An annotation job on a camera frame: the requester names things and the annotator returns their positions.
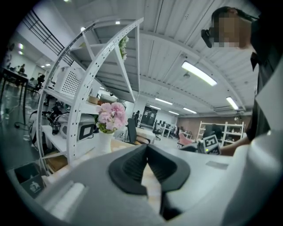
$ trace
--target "white storage rack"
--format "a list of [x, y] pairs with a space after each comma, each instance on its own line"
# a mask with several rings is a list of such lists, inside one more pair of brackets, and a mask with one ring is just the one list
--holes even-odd
[[[234, 143], [234, 141], [227, 140], [226, 135], [239, 136], [240, 138], [242, 138], [243, 134], [244, 134], [244, 128], [245, 128], [244, 123], [242, 123], [242, 124], [228, 124], [228, 122], [226, 122], [225, 124], [216, 124], [216, 123], [205, 123], [205, 122], [200, 121], [199, 132], [198, 132], [197, 139], [196, 139], [197, 141], [200, 141], [202, 139], [203, 133], [206, 130], [206, 128], [205, 128], [206, 125], [224, 126], [224, 131], [222, 132], [223, 137], [222, 137], [222, 139], [218, 140], [218, 141], [221, 142], [221, 146], [224, 146], [225, 143]], [[239, 128], [239, 129], [241, 129], [241, 132], [227, 132], [229, 127]]]
[[[110, 56], [111, 60], [115, 60], [117, 70], [119, 71], [119, 76], [122, 79], [117, 82], [117, 79], [109, 77], [105, 75], [105, 78], [112, 79], [112, 83], [114, 84], [109, 90], [118, 98], [123, 100], [128, 100], [130, 102], [135, 103], [135, 97], [133, 95], [132, 87], [129, 83], [129, 79], [127, 76], [127, 72], [125, 69], [125, 65], [123, 63], [121, 53], [119, 51], [119, 42], [120, 40], [125, 37], [130, 31], [135, 29], [135, 52], [136, 52], [136, 68], [137, 74], [135, 75], [135, 86], [138, 88], [136, 89], [139, 92], [139, 24], [143, 22], [143, 18], [138, 20], [126, 20], [121, 23], [122, 26], [119, 26], [120, 30], [115, 33], [107, 43], [103, 45], [92, 45], [88, 44], [88, 40], [85, 36], [87, 32], [92, 32], [92, 30], [98, 26], [106, 28], [109, 25], [114, 25], [115, 20], [113, 21], [104, 21], [104, 22], [94, 22], [92, 25], [87, 27], [84, 31], [80, 32], [78, 36], [71, 41], [67, 47], [60, 53], [57, 60], [55, 61], [54, 65], [52, 66], [50, 73], [46, 76], [46, 81], [43, 85], [43, 89], [39, 98], [38, 103], [38, 115], [37, 115], [37, 146], [39, 149], [40, 154], [40, 162], [44, 165], [44, 168], [47, 169], [46, 162], [44, 159], [52, 158], [60, 155], [65, 155], [68, 159], [68, 164], [72, 166], [72, 162], [74, 159], [79, 158], [80, 156], [84, 155], [86, 152], [93, 149], [96, 145], [97, 138], [93, 139], [85, 139], [81, 141], [77, 141], [76, 136], [78, 130], [78, 123], [80, 122], [80, 117], [82, 113], [90, 113], [90, 114], [98, 114], [98, 106], [92, 103], [87, 102], [92, 82], [94, 79], [97, 79], [102, 85], [105, 87], [109, 87], [108, 83], [105, 82], [103, 73], [100, 74], [99, 78], [96, 78], [96, 75], [99, 69], [103, 66], [107, 57]], [[76, 94], [74, 97], [64, 95], [62, 93], [56, 92], [53, 89], [49, 88], [49, 83], [51, 82], [52, 77], [56, 71], [56, 67], [59, 65], [59, 62], [62, 58], [67, 54], [73, 44], [79, 39], [83, 37], [84, 42], [86, 44], [85, 49], [88, 51], [88, 56], [91, 56], [91, 62], [89, 62], [87, 67], [83, 67], [85, 69], [85, 73], [83, 78], [80, 81], [80, 84], [77, 88]], [[92, 47], [94, 48], [99, 47], [99, 50], [95, 53], [92, 51]], [[64, 139], [59, 134], [52, 135], [52, 128], [49, 125], [42, 125], [42, 109], [43, 103], [45, 100], [46, 95], [52, 95], [57, 98], [59, 101], [64, 102], [71, 106], [71, 110], [69, 113], [69, 120], [68, 120], [68, 129], [67, 129], [67, 139]], [[59, 153], [44, 156], [43, 147], [42, 147], [42, 132], [45, 133], [48, 141], [50, 141], [58, 150]]]

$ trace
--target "black table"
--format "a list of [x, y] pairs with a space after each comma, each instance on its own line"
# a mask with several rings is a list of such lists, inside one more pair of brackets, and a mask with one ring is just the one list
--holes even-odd
[[23, 92], [23, 87], [25, 86], [25, 91], [23, 93], [23, 124], [26, 125], [26, 95], [27, 95], [27, 85], [28, 85], [28, 78], [18, 74], [17, 72], [13, 72], [9, 69], [2, 68], [3, 69], [3, 76], [4, 76], [4, 81], [3, 81], [3, 86], [2, 86], [2, 91], [1, 91], [1, 98], [0, 98], [0, 111], [1, 111], [1, 103], [2, 103], [2, 96], [4, 93], [5, 89], [5, 84], [7, 80], [7, 76], [14, 77], [22, 82], [22, 88], [21, 88], [21, 94], [19, 97], [19, 103], [21, 104], [21, 99], [22, 99], [22, 92]]

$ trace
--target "white vase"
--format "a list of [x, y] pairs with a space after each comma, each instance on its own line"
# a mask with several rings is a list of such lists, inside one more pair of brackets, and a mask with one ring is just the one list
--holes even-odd
[[111, 139], [114, 133], [104, 133], [99, 130], [99, 140], [96, 148], [96, 154], [103, 155], [111, 153]]

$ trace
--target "potted plant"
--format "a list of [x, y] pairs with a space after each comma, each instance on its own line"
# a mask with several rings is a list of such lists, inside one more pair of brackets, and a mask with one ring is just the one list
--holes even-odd
[[111, 152], [111, 139], [117, 129], [128, 124], [125, 107], [121, 103], [105, 103], [100, 106], [97, 127], [99, 141], [97, 151], [102, 154]]

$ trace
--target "curved white shelf frame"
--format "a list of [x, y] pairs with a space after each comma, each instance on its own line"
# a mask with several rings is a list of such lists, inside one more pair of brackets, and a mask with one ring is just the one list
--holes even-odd
[[[136, 34], [136, 54], [137, 54], [137, 74], [135, 75], [138, 81], [139, 87], [139, 24], [143, 22], [143, 18], [138, 20], [126, 20], [123, 22], [125, 25], [119, 32], [117, 32], [112, 38], [110, 38], [107, 43], [103, 45], [89, 45], [86, 39], [85, 34], [87, 32], [91, 32], [94, 28], [101, 28], [103, 26], [108, 27], [111, 24], [115, 23], [115, 21], [105, 21], [105, 22], [94, 22], [92, 25], [87, 27], [84, 31], [79, 33], [73, 41], [71, 41], [67, 47], [60, 53], [54, 65], [52, 66], [49, 75], [46, 77], [46, 81], [43, 85], [43, 90], [41, 92], [39, 103], [38, 103], [38, 115], [37, 115], [37, 146], [39, 149], [40, 160], [47, 169], [46, 162], [43, 160], [45, 158], [51, 158], [59, 155], [65, 155], [68, 159], [68, 164], [72, 166], [72, 162], [74, 159], [82, 156], [87, 151], [95, 148], [96, 139], [86, 139], [82, 141], [77, 141], [77, 130], [78, 124], [80, 122], [80, 116], [82, 113], [92, 113], [97, 114], [97, 105], [91, 104], [87, 102], [90, 90], [92, 88], [92, 82], [94, 79], [99, 80], [105, 87], [109, 88], [109, 90], [118, 98], [135, 102], [135, 97], [131, 88], [131, 79], [129, 79], [126, 67], [123, 63], [120, 51], [119, 51], [119, 42], [125, 37], [130, 31], [135, 29]], [[85, 69], [84, 76], [78, 86], [76, 91], [76, 95], [74, 98], [68, 97], [66, 95], [60, 94], [50, 88], [48, 85], [54, 76], [55, 70], [59, 65], [59, 62], [66, 55], [66, 53], [70, 50], [72, 45], [81, 37], [84, 37], [84, 41], [86, 44], [85, 48], [76, 48], [73, 49], [72, 53], [83, 53], [86, 51], [88, 54], [89, 63], [83, 68]], [[113, 78], [117, 75], [112, 75], [105, 72], [99, 72], [101, 68], [106, 68], [109, 70], [112, 66], [115, 66], [115, 70], [119, 72], [119, 79]], [[50, 126], [42, 125], [42, 109], [45, 97], [47, 94], [50, 94], [57, 98], [58, 100], [68, 104], [71, 106], [71, 110], [69, 113], [68, 120], [68, 129], [67, 129], [67, 139], [63, 139], [60, 135], [52, 135], [52, 130]], [[53, 145], [60, 151], [57, 154], [48, 155], [44, 157], [43, 148], [42, 148], [42, 132], [46, 134], [46, 137]]]

